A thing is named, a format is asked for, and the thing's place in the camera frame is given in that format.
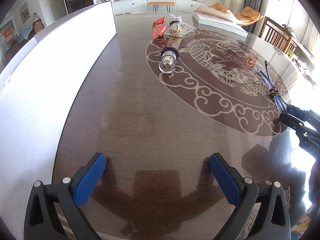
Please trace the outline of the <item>clear bag of sticks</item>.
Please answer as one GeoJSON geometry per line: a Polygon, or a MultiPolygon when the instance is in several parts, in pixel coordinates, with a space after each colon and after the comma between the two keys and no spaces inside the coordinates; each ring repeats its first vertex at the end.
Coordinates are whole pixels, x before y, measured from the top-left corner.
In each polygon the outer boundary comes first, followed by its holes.
{"type": "Polygon", "coordinates": [[[196,30],[195,27],[182,21],[179,15],[169,15],[169,26],[164,32],[164,37],[183,38],[196,30]]]}

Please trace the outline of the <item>white flat gift box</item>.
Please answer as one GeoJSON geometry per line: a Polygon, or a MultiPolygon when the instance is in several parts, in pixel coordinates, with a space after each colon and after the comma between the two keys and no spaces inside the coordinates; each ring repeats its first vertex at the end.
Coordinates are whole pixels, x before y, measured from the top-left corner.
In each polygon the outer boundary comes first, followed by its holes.
{"type": "Polygon", "coordinates": [[[193,18],[202,25],[219,28],[242,37],[248,32],[242,28],[243,22],[238,20],[231,12],[221,12],[212,7],[200,6],[193,12],[193,18]]]}

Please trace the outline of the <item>white cardboard storage box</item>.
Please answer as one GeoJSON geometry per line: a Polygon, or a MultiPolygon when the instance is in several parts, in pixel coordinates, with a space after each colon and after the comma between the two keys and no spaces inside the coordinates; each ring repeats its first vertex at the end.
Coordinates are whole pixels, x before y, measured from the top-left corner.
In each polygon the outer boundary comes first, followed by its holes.
{"type": "Polygon", "coordinates": [[[116,32],[111,2],[95,4],[56,22],[1,73],[1,219],[15,239],[31,187],[51,182],[72,104],[116,32]]]}

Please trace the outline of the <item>white tv cabinet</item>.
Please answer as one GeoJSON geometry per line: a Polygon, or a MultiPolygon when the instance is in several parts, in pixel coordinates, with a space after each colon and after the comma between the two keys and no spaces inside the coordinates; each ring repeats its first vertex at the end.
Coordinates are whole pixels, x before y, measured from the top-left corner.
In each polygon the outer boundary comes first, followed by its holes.
{"type": "Polygon", "coordinates": [[[193,13],[198,7],[206,5],[204,2],[193,0],[121,0],[112,3],[115,15],[135,13],[193,13]]]}

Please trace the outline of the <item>clear glass bottle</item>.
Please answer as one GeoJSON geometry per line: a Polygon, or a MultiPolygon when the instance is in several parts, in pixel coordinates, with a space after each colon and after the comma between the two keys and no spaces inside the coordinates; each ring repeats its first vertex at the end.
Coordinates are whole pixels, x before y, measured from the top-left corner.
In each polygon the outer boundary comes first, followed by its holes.
{"type": "Polygon", "coordinates": [[[178,58],[180,57],[180,45],[182,38],[166,37],[164,48],[161,52],[161,60],[159,62],[159,70],[165,74],[174,72],[178,58]]]}

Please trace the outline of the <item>red snack packet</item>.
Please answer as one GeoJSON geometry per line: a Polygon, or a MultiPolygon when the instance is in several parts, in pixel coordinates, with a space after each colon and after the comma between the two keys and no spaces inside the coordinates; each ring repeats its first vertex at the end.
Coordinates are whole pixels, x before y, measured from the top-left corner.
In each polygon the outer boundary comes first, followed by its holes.
{"type": "Polygon", "coordinates": [[[165,17],[162,17],[152,24],[152,39],[155,40],[164,35],[167,25],[164,23],[165,17]]]}

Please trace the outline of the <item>wooden dining chair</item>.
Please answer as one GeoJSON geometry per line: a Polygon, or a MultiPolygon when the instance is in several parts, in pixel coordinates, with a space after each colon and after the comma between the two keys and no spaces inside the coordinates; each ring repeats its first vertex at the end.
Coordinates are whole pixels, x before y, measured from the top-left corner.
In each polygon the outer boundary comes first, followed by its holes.
{"type": "Polygon", "coordinates": [[[265,17],[259,37],[284,53],[289,50],[294,53],[297,50],[298,44],[294,36],[269,17],[265,17]]]}

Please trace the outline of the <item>orange lounge chair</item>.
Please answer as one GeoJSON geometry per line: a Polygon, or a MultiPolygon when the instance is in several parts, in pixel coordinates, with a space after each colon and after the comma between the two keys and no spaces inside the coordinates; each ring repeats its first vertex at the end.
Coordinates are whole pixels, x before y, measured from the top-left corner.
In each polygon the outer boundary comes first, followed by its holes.
{"type": "Polygon", "coordinates": [[[239,25],[241,26],[252,25],[253,23],[258,22],[264,17],[260,12],[252,9],[251,7],[245,7],[242,10],[242,12],[239,12],[236,14],[233,14],[229,9],[227,9],[221,3],[215,3],[214,5],[211,5],[209,7],[217,11],[223,12],[227,15],[233,15],[235,18],[241,21],[241,23],[239,23],[239,25]]]}

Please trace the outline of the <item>wooden bench hairpin legs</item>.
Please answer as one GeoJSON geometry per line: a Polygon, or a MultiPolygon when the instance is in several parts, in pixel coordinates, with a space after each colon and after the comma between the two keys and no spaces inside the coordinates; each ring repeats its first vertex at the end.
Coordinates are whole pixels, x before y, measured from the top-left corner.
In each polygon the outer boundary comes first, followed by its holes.
{"type": "Polygon", "coordinates": [[[156,13],[158,11],[158,7],[159,6],[165,6],[166,10],[167,10],[167,13],[171,13],[171,8],[174,8],[175,2],[159,2],[159,1],[155,1],[155,2],[149,2],[148,6],[152,6],[153,13],[156,13]]]}

